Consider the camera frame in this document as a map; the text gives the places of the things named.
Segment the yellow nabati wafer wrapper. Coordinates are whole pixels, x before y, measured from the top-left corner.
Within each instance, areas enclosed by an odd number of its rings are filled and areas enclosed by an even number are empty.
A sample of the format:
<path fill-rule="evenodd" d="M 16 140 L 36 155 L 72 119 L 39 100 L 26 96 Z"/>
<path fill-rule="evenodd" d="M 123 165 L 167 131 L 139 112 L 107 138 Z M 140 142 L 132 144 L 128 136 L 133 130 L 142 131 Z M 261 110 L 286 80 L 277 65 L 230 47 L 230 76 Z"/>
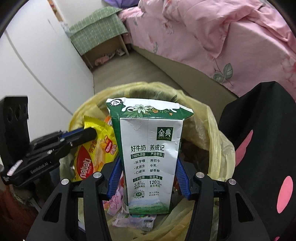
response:
<path fill-rule="evenodd" d="M 114 129 L 105 121 L 86 116 L 84 128 L 93 128 L 97 136 L 94 140 L 78 147 L 74 158 L 73 182 L 81 181 L 95 172 L 100 172 L 103 166 L 113 162 L 118 154 L 118 146 Z"/>

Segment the green white milk carton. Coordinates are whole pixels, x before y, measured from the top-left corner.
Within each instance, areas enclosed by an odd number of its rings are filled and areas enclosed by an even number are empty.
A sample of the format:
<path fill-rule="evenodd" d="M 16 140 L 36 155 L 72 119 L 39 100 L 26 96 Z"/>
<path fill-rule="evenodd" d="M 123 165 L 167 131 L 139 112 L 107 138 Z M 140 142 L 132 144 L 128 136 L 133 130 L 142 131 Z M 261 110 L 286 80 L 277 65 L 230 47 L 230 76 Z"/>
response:
<path fill-rule="evenodd" d="M 179 103 L 109 98 L 125 178 L 125 212 L 167 214 L 185 119 L 193 110 Z"/>

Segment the pink striped candy wrapper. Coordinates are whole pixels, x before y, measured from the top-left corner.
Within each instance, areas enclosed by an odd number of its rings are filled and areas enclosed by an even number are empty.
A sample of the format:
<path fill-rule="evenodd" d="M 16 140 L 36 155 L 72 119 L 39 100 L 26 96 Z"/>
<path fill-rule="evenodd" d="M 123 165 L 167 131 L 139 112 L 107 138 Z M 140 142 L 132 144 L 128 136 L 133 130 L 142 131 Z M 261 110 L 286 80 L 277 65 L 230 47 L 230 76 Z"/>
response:
<path fill-rule="evenodd" d="M 104 210 L 110 216 L 116 216 L 123 204 L 123 186 L 118 185 L 117 190 L 109 201 L 103 201 Z"/>

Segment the orange snack bag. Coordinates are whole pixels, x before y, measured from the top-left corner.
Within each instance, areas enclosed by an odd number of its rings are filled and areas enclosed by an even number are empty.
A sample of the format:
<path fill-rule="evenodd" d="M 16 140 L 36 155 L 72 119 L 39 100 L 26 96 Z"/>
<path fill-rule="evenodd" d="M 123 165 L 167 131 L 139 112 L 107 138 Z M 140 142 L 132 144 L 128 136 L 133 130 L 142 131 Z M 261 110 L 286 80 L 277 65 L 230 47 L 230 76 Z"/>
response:
<path fill-rule="evenodd" d="M 105 119 L 104 119 L 104 122 L 109 125 L 109 126 L 112 126 L 112 119 L 111 119 L 111 116 L 108 115 Z"/>

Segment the pink white strawberry wrapper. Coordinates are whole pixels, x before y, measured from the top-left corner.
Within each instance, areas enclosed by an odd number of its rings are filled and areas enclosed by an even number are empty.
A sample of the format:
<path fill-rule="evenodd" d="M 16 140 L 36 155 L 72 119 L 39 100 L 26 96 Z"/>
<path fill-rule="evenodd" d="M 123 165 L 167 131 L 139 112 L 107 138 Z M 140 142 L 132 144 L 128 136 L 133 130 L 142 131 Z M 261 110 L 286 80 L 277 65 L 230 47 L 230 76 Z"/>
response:
<path fill-rule="evenodd" d="M 135 215 L 119 213 L 112 225 L 115 227 L 134 228 L 144 232 L 150 232 L 154 227 L 156 215 Z"/>

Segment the yellow bag trash bin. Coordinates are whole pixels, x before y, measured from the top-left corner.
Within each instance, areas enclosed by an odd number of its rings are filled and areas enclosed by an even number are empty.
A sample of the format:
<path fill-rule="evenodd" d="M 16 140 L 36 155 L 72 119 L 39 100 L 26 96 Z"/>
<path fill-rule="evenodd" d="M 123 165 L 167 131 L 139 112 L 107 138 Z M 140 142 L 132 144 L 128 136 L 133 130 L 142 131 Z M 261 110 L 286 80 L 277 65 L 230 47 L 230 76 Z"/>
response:
<path fill-rule="evenodd" d="M 185 120 L 182 140 L 209 152 L 209 157 L 194 158 L 195 151 L 186 156 L 198 164 L 201 171 L 212 179 L 225 181 L 232 177 L 235 168 L 233 144 L 219 131 L 216 119 L 209 106 L 187 96 L 161 82 L 135 82 L 109 87 L 84 102 L 73 114 L 68 129 L 70 131 L 84 126 L 84 117 L 90 116 L 104 120 L 108 115 L 108 98 L 147 98 L 177 102 L 191 108 L 194 115 Z M 108 217 L 108 226 L 113 240 L 184 240 L 193 213 L 193 201 L 183 198 L 170 214 L 160 215 L 151 232 L 133 228 L 113 227 L 115 218 Z"/>

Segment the pink slippers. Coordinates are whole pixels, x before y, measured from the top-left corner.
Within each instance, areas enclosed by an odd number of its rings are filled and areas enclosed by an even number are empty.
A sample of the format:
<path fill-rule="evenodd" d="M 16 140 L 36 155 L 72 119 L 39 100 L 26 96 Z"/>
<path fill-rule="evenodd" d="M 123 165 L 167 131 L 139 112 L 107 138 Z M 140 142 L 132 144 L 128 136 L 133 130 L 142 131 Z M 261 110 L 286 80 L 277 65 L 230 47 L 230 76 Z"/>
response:
<path fill-rule="evenodd" d="M 111 60 L 115 55 L 117 56 L 123 56 L 125 55 L 126 52 L 123 51 L 122 49 L 117 49 L 115 52 L 113 53 L 109 53 L 109 54 L 104 54 L 102 57 L 98 58 L 95 60 L 94 64 L 95 66 L 100 66 L 105 64 L 106 62 L 108 62 L 109 60 Z"/>

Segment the black pink tablecloth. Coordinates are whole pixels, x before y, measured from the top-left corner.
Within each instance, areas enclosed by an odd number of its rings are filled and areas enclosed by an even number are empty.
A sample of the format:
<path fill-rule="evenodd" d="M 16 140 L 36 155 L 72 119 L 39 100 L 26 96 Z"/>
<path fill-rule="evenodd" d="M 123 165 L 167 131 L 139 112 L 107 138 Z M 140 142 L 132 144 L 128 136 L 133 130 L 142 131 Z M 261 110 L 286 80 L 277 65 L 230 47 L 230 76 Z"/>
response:
<path fill-rule="evenodd" d="M 269 238 L 295 240 L 295 100 L 277 82 L 260 83 L 225 106 L 218 128 Z"/>

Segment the wooden nightstand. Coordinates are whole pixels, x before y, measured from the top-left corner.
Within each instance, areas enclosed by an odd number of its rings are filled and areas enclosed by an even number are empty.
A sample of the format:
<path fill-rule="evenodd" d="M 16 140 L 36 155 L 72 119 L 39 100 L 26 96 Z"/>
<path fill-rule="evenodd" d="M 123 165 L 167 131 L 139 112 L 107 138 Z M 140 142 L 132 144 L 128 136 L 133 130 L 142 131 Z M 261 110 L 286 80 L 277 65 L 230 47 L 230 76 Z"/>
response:
<path fill-rule="evenodd" d="M 94 62 L 96 59 L 102 57 L 104 54 L 109 54 L 115 52 L 117 49 L 122 49 L 126 52 L 125 55 L 129 56 L 128 48 L 126 47 L 124 40 L 121 35 L 111 38 L 96 47 L 92 48 L 90 51 L 83 54 L 82 60 L 85 62 L 87 67 L 92 70 L 96 68 Z"/>

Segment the green checked cloth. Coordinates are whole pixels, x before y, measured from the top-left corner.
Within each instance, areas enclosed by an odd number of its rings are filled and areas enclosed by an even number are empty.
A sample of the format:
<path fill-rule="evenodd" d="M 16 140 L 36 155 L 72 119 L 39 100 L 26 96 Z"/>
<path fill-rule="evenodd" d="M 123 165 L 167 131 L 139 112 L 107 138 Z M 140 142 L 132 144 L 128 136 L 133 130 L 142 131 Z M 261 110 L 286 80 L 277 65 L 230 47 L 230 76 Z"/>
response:
<path fill-rule="evenodd" d="M 122 9 L 106 6 L 69 28 L 70 40 L 80 55 L 107 40 L 127 33 L 125 25 L 118 17 L 120 11 Z"/>

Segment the bed with pink sheet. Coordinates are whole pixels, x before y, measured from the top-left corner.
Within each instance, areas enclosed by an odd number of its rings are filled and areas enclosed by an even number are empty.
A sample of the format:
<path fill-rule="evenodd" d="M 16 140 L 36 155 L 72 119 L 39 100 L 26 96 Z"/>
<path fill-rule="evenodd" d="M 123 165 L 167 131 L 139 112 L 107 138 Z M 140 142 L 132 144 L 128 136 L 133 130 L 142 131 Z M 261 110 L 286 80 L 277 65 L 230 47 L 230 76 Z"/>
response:
<path fill-rule="evenodd" d="M 133 45 L 195 68 L 236 96 L 269 81 L 295 96 L 295 36 L 266 1 L 140 1 L 119 18 Z"/>

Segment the purple pillow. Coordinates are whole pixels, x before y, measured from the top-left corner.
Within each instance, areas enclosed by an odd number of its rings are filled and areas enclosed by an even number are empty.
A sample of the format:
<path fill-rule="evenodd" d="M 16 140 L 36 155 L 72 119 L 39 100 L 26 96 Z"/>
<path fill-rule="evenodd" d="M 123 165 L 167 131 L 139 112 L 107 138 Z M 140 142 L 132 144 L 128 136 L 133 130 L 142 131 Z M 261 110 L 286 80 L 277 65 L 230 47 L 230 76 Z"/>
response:
<path fill-rule="evenodd" d="M 103 0 L 103 1 L 110 6 L 121 8 L 121 9 L 131 8 L 133 6 L 137 6 L 139 3 L 139 0 Z"/>

